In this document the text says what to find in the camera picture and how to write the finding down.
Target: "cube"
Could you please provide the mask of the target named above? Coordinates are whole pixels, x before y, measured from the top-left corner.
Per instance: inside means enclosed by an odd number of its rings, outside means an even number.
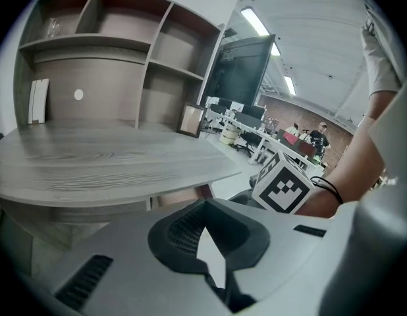
[[[268,210],[295,213],[314,186],[305,172],[282,151],[259,172],[252,198]]]

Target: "hand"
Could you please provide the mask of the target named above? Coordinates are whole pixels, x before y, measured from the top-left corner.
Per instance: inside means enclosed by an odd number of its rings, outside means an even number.
[[[297,210],[297,215],[309,215],[312,217],[331,218],[339,207],[336,197],[323,188],[316,188],[315,192]]]

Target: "ceiling light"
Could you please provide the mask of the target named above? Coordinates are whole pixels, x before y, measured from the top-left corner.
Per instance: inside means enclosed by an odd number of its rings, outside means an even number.
[[[287,83],[288,90],[292,95],[296,95],[296,91],[294,90],[294,85],[291,77],[284,76],[285,82]]]
[[[259,36],[269,35],[267,28],[265,28],[262,21],[258,18],[253,9],[248,7],[243,9],[241,13],[246,18],[246,20],[252,25],[252,27],[255,29]],[[275,45],[275,42],[273,43],[271,54],[273,56],[280,56],[280,52],[277,48],[277,45]]]

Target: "ceiling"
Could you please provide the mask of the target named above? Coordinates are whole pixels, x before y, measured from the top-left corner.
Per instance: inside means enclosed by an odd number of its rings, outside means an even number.
[[[257,36],[240,14],[252,7],[276,34],[280,57],[271,56],[262,94],[281,98],[354,132],[367,107],[368,84],[360,28],[366,21],[362,0],[239,0],[228,27]],[[291,96],[283,76],[294,82]]]

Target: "white sleeve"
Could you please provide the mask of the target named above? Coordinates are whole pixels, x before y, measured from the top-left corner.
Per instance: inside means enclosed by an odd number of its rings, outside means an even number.
[[[369,95],[382,90],[397,92],[400,82],[395,70],[374,35],[362,28],[363,55],[369,76]]]

